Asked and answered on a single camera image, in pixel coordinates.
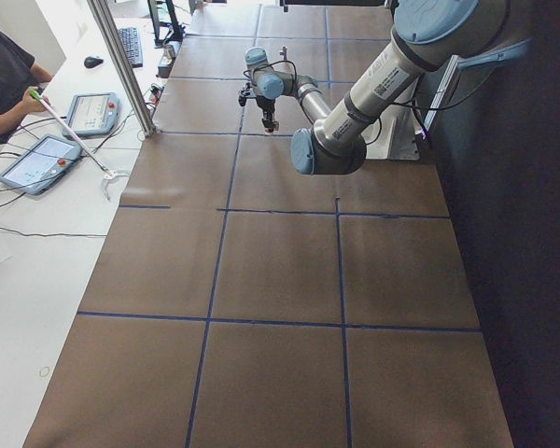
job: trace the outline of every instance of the person's arm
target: person's arm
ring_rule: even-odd
[[[0,115],[0,135],[15,130],[27,114],[43,112],[45,110],[44,106],[29,94],[30,89],[37,89],[37,87],[28,88],[18,103]]]
[[[38,63],[34,63],[31,68],[31,74],[37,79],[39,82],[50,82],[52,81],[52,74],[46,70],[44,67],[39,65]]]

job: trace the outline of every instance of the metal pole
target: metal pole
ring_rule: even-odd
[[[112,57],[112,62],[119,73],[120,81],[122,81],[122,86],[129,97],[134,113],[137,119],[139,119],[141,129],[146,137],[149,137],[156,131],[156,126],[153,124],[151,115],[147,110],[145,99],[134,77],[133,68],[120,43],[119,31],[114,23],[114,19],[112,19],[112,14],[110,14],[106,0],[87,0],[87,3],[102,32],[108,52]]]

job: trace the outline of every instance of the dark wall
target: dark wall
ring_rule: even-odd
[[[536,3],[530,54],[432,135],[517,448],[560,447],[560,2]],[[464,73],[457,94],[483,77]]]

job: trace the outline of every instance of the keyboard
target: keyboard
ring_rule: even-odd
[[[119,28],[119,36],[131,67],[143,67],[143,51],[141,50],[139,30],[133,26]]]

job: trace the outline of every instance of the black shirt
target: black shirt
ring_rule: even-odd
[[[0,32],[0,115],[22,98],[25,90],[39,83],[31,73],[35,58]],[[6,141],[1,135],[0,141]]]

